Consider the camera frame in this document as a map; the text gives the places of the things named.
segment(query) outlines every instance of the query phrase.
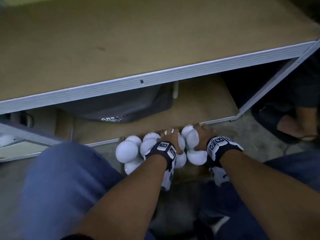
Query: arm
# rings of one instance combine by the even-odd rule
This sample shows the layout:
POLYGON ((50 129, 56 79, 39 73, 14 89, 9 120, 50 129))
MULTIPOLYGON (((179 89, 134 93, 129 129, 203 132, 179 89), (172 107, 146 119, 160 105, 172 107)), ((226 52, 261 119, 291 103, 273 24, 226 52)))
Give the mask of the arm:
POLYGON ((166 167, 162 156, 150 156, 94 205, 75 232, 94 240, 143 239, 166 167))
POLYGON ((319 239, 320 194, 237 150, 220 163, 270 239, 319 239))

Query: concrete floor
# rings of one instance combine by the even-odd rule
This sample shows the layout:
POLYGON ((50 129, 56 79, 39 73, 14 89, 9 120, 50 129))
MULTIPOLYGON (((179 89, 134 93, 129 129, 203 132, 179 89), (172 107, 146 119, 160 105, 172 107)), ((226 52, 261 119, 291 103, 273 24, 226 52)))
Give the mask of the concrete floor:
MULTIPOLYGON (((236 121, 211 126, 219 135, 237 141, 248 155, 261 162, 282 156, 287 147, 285 143, 259 125, 250 112, 236 121)), ((116 147, 117 143, 112 143, 95 149, 102 153, 115 169, 120 170, 121 166, 115 159, 116 147)), ((294 145, 287 150, 287 154, 302 150, 301 145, 294 145)), ((18 209, 19 192, 26 169, 32 160, 31 158, 0 163, 0 239, 22 239, 13 219, 18 209)), ((168 193, 161 194, 158 203, 160 214, 151 224, 154 231, 159 235, 167 236, 192 230, 192 222, 195 219, 194 204, 198 201, 198 192, 197 183, 191 182, 175 185, 168 193)))

